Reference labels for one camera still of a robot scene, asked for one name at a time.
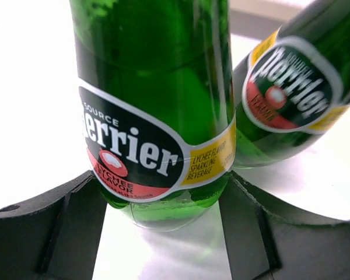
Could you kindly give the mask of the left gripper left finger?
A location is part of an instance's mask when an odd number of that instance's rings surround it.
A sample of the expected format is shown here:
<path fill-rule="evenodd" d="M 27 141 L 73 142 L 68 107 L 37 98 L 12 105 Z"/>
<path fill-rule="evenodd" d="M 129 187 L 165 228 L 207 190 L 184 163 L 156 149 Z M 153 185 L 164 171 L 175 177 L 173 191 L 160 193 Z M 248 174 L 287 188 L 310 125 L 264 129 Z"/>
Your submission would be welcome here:
<path fill-rule="evenodd" d="M 92 279 L 107 203 L 87 171 L 0 209 L 0 279 Z"/>

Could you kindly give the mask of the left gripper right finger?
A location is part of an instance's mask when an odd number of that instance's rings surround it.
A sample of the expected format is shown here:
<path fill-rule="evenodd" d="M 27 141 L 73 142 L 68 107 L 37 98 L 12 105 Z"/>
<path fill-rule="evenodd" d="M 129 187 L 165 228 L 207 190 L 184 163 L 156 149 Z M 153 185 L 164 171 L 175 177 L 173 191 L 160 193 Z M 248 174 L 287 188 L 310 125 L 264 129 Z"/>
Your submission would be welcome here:
<path fill-rule="evenodd" d="M 219 209 L 233 279 L 350 280 L 350 221 L 300 209 L 236 173 Z"/>

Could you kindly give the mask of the green perrier bottle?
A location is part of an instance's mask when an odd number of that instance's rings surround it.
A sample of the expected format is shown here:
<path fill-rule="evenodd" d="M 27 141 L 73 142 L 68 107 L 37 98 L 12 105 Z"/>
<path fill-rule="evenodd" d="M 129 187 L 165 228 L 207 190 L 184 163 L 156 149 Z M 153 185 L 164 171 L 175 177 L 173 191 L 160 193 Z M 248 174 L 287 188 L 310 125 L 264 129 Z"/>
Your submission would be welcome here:
<path fill-rule="evenodd" d="M 227 1 L 71 1 L 86 152 L 107 202 L 172 231 L 235 159 Z"/>
<path fill-rule="evenodd" d="M 303 151 L 350 107 L 350 1 L 314 1 L 233 71 L 233 167 L 268 166 Z"/>

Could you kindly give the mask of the green Perrier bottle front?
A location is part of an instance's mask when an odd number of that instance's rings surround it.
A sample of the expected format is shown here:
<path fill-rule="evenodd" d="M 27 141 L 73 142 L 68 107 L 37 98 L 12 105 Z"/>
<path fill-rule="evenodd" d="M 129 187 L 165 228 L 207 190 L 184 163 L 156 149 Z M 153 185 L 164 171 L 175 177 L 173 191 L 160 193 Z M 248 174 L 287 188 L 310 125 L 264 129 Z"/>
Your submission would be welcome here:
<path fill-rule="evenodd" d="M 235 159 L 227 1 L 71 1 L 86 152 L 107 202 L 172 231 Z"/>

